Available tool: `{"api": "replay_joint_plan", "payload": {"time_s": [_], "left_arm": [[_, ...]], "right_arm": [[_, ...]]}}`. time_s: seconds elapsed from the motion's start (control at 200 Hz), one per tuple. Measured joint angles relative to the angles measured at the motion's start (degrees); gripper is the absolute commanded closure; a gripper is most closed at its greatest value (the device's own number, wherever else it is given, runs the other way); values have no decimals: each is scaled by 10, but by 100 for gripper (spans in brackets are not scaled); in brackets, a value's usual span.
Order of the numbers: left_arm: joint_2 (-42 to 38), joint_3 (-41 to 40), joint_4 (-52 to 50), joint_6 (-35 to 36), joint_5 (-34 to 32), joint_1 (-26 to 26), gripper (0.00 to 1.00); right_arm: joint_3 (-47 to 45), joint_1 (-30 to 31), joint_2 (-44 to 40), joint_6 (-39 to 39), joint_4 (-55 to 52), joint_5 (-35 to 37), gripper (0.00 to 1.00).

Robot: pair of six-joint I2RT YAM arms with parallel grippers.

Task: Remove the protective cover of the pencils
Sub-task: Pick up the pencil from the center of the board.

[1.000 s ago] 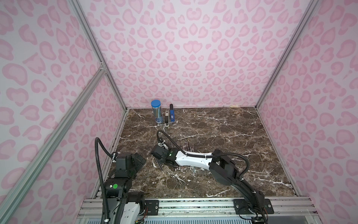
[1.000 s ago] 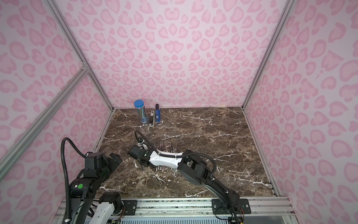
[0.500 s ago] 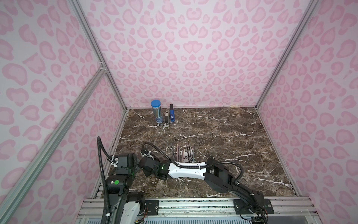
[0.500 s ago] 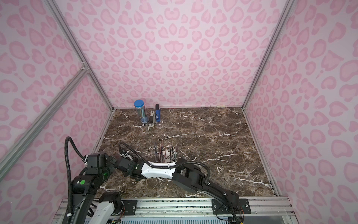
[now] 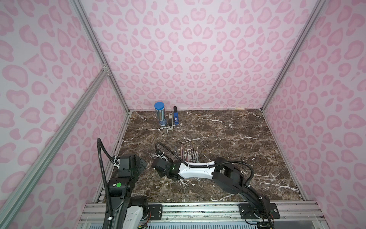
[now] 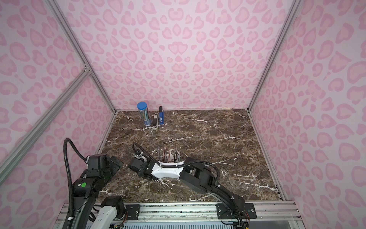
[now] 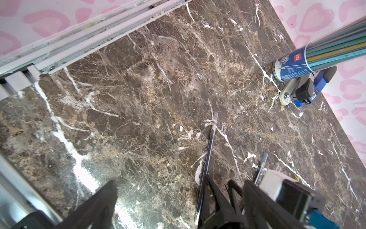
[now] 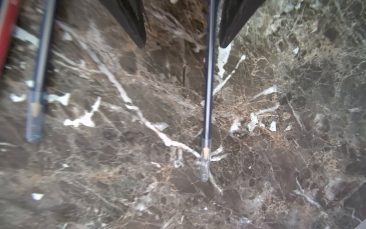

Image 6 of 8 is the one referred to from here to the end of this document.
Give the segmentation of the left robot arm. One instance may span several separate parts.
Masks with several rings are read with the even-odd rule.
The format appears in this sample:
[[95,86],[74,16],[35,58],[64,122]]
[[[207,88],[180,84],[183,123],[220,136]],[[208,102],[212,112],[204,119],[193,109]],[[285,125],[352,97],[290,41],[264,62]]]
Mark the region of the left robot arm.
[[68,157],[64,157],[68,179],[69,206],[64,229],[85,229],[87,223],[96,222],[92,213],[96,200],[102,189],[111,181],[124,163],[115,156],[107,154],[88,157],[88,168],[74,182],[71,180],[71,170]]

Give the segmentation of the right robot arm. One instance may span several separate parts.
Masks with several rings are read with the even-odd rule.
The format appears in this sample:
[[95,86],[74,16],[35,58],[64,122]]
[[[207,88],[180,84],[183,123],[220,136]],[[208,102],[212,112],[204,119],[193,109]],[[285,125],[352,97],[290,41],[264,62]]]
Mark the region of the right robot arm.
[[163,163],[155,159],[138,159],[134,157],[128,168],[136,172],[138,177],[146,180],[174,178],[183,182],[191,190],[209,194],[229,210],[233,217],[242,221],[248,218],[243,197],[232,193],[219,182],[220,170],[210,162],[187,158],[178,163]]

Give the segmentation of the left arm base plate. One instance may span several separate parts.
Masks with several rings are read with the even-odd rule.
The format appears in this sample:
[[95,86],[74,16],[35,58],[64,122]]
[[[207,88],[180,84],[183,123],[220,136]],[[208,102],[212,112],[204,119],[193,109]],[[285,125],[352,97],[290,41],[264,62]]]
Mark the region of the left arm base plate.
[[140,214],[140,204],[127,204],[125,205],[126,212],[127,212],[127,221],[134,221],[138,220]]

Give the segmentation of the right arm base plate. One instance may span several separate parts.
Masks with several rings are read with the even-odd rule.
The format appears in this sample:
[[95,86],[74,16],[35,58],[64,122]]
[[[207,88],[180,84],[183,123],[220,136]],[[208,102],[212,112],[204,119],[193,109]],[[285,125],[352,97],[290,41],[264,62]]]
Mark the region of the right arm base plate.
[[[216,210],[218,219],[235,219],[236,214],[234,213],[234,211],[225,207],[225,205],[222,203],[216,204]],[[257,218],[257,214],[253,203],[245,204],[243,220],[246,219],[245,216],[249,217],[249,219]]]

